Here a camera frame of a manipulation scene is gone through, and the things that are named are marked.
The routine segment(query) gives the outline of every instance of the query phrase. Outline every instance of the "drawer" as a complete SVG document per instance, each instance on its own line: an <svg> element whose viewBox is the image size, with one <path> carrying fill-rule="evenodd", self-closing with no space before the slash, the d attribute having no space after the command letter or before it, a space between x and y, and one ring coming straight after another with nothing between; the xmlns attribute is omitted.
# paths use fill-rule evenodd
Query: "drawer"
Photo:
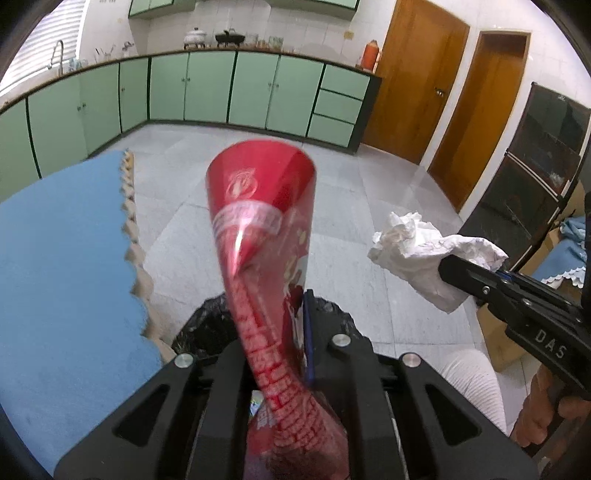
<svg viewBox="0 0 591 480"><path fill-rule="evenodd" d="M362 100L365 97L368 83L369 76L367 75L335 67L334 65L327 65L321 87Z"/></svg>
<svg viewBox="0 0 591 480"><path fill-rule="evenodd" d="M360 108L361 100L321 90L316 100L314 113L331 116L332 118L354 124L357 121Z"/></svg>
<svg viewBox="0 0 591 480"><path fill-rule="evenodd" d="M325 116L312 115L308 137L348 147L352 132L353 125L351 124Z"/></svg>

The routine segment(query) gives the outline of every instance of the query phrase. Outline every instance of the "metal screw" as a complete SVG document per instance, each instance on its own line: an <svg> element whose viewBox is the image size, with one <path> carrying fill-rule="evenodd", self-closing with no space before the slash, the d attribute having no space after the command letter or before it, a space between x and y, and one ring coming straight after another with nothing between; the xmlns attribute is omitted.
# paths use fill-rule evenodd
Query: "metal screw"
<svg viewBox="0 0 591 480"><path fill-rule="evenodd" d="M416 353L405 353L402 357L402 363L407 367L415 368L421 364L421 357Z"/></svg>
<svg viewBox="0 0 591 480"><path fill-rule="evenodd" d="M174 364L179 368L187 368L193 365L193 355L190 353L181 353L174 359Z"/></svg>
<svg viewBox="0 0 591 480"><path fill-rule="evenodd" d="M349 335L345 335L344 333L337 333L333 337L332 341L336 346L345 347L351 343L351 337Z"/></svg>

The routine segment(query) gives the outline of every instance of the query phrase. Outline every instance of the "faucet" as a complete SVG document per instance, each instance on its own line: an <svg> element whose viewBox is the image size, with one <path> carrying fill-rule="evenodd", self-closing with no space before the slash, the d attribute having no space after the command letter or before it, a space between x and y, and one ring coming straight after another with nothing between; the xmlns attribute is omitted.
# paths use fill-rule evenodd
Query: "faucet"
<svg viewBox="0 0 591 480"><path fill-rule="evenodd" d="M53 47L53 53L51 54L51 60L49 61L49 66L47 67L49 70L51 70L53 68L53 57L56 55L56 50L57 50L57 46L61 45L61 53L60 53L60 68L59 71L57 72L57 75L59 77L61 77L62 75L64 75L64 41L63 40L58 40L56 42L56 46Z"/></svg>

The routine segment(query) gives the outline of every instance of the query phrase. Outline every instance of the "black pot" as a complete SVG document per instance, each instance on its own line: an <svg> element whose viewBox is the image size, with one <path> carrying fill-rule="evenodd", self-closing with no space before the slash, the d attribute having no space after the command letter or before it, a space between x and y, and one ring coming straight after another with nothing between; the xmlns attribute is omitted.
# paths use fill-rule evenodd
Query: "black pot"
<svg viewBox="0 0 591 480"><path fill-rule="evenodd" d="M217 46L220 45L228 45L234 43L237 47L240 46L242 42L244 42L244 35L240 35L234 31L234 29L224 30L223 33L218 33L216 35Z"/></svg>

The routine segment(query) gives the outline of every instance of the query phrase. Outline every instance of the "blue fabric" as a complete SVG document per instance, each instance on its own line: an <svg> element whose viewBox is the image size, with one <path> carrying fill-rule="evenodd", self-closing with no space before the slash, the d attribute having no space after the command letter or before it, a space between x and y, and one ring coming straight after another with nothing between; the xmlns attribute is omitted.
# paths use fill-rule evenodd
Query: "blue fabric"
<svg viewBox="0 0 591 480"><path fill-rule="evenodd" d="M49 473L162 366L130 293L122 156L59 171L0 204L0 404Z"/></svg>
<svg viewBox="0 0 591 480"><path fill-rule="evenodd" d="M587 253L580 243L585 238L585 217L568 218L560 225L565 236L532 275L542 281L562 275L564 272L582 268L587 262Z"/></svg>

